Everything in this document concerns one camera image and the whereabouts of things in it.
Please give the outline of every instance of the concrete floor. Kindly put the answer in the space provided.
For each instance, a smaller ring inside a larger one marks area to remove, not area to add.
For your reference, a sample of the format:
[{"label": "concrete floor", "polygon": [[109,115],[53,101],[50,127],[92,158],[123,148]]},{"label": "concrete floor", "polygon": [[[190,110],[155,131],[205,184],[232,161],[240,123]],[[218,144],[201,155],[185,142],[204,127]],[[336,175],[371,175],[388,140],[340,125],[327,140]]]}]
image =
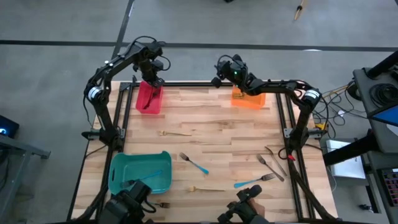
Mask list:
[{"label": "concrete floor", "polygon": [[[124,41],[153,35],[173,43],[398,47],[393,0],[309,0],[300,20],[292,22],[298,3],[137,0]],[[114,42],[126,6],[127,0],[0,0],[0,39]],[[113,48],[0,45],[0,52],[0,113],[21,124],[21,141],[52,151],[47,161],[32,160],[21,192],[34,197],[15,203],[10,222],[64,221],[87,144],[80,133],[90,128],[81,105],[83,89]],[[347,84],[354,69],[372,67],[390,53],[164,49],[172,67],[159,75],[165,80],[211,80],[220,55],[240,54],[259,78],[302,79],[327,91]],[[114,80],[130,80],[132,74],[129,68]],[[355,107],[363,108],[358,101]],[[360,138],[368,127],[368,121],[346,115],[337,137]],[[333,192],[340,218],[388,223],[385,213],[359,210],[358,204],[369,203],[365,188],[346,183],[338,180]]]}]

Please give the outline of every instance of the teal tray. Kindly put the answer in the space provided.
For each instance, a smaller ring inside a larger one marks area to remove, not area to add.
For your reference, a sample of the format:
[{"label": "teal tray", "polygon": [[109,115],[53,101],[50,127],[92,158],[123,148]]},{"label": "teal tray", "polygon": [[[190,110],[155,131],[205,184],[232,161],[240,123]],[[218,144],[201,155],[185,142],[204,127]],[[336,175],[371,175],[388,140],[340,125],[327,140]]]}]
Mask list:
[{"label": "teal tray", "polygon": [[151,175],[159,170],[161,174],[143,179],[143,183],[152,189],[152,194],[161,194],[170,188],[172,184],[172,158],[163,151],[160,154],[115,155],[109,170],[108,185],[112,194],[116,195],[121,190],[131,190],[132,186],[122,188],[121,183],[128,180],[136,180]]}]

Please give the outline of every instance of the wooden table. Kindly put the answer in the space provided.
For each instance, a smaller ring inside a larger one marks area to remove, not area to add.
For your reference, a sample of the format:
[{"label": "wooden table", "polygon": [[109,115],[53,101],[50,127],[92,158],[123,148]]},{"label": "wooden table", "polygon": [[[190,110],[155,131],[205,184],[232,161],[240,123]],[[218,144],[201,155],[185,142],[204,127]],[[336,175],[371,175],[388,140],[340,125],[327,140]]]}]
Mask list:
[{"label": "wooden table", "polygon": [[[108,104],[111,117],[115,111],[119,82],[112,82],[112,88]],[[268,146],[277,154],[284,147],[275,94],[266,95],[266,104],[261,110],[250,110],[231,106],[231,87],[165,87],[160,114],[148,115],[140,114],[135,109],[137,91],[138,88],[133,93],[124,153],[154,154],[167,151],[173,162],[170,190],[149,196],[153,202],[171,203],[171,208],[158,208],[155,214],[147,214],[146,218],[152,218],[155,222],[215,222],[219,215],[227,211],[228,203],[238,200],[236,193],[243,188],[235,189],[234,183],[271,173],[257,161],[257,153],[263,154],[267,163],[282,175],[264,150],[264,146]],[[294,107],[294,111],[298,117],[298,108]],[[100,128],[98,121],[94,128]],[[190,133],[192,136],[159,136],[158,131],[161,130]],[[319,146],[314,139],[308,140],[308,143]],[[87,153],[102,145],[99,141],[90,142]],[[191,163],[183,161],[178,156],[180,152],[210,173],[205,175]],[[312,192],[328,212],[337,217],[321,151],[304,147],[303,156]],[[85,160],[72,218],[82,214],[98,193],[105,158],[104,149]],[[286,161],[279,160],[279,163],[289,173]],[[256,201],[265,206],[267,220],[297,221],[289,177],[284,182],[275,178],[256,184],[262,187],[262,193],[256,197]],[[189,186],[224,189],[225,192],[188,192],[186,188]],[[301,189],[300,198],[304,217],[308,217]]]}]

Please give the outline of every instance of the blue-handled fork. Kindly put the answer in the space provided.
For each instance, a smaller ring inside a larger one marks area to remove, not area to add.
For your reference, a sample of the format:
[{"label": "blue-handled fork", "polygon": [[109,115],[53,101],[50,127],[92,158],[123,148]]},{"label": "blue-handled fork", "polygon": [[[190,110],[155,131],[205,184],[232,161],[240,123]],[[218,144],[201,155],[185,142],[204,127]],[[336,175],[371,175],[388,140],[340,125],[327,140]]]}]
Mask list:
[{"label": "blue-handled fork", "polygon": [[[143,176],[141,178],[138,178],[138,180],[144,180],[146,178],[154,177],[154,176],[157,176],[157,175],[160,175],[160,174],[162,174],[162,170],[158,170],[158,171],[154,172],[153,174],[149,174],[149,175]],[[121,188],[127,188],[127,187],[130,187],[135,182],[136,182],[136,180],[127,180],[127,181],[121,183],[120,187]]]},{"label": "blue-handled fork", "polygon": [[199,169],[200,169],[202,172],[204,172],[205,174],[209,174],[209,172],[208,172],[205,168],[203,168],[203,167],[199,166],[198,164],[192,162],[192,161],[189,159],[189,157],[188,157],[187,155],[185,155],[184,153],[180,152],[180,157],[181,157],[183,160],[185,160],[185,161],[191,162],[193,165],[195,165],[197,168],[199,168]]},{"label": "blue-handled fork", "polygon": [[266,174],[266,175],[263,175],[262,177],[260,177],[260,178],[258,178],[256,180],[249,180],[249,181],[245,181],[245,182],[236,183],[236,184],[234,184],[234,188],[239,188],[239,187],[242,187],[242,186],[244,186],[246,184],[250,184],[250,183],[256,182],[258,180],[262,180],[262,181],[271,180],[274,177],[275,177],[275,174]]}]

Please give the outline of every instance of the orange container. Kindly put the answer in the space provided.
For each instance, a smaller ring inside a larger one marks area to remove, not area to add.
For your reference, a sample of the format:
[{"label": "orange container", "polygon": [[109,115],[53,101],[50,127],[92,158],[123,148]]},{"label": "orange container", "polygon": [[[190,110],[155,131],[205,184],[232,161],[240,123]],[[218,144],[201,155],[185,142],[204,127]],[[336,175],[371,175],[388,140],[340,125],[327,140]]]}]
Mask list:
[{"label": "orange container", "polygon": [[234,106],[259,110],[264,106],[265,103],[266,103],[265,93],[262,93],[257,96],[249,96],[243,93],[242,96],[242,92],[238,87],[233,86],[232,88],[231,104]]}]

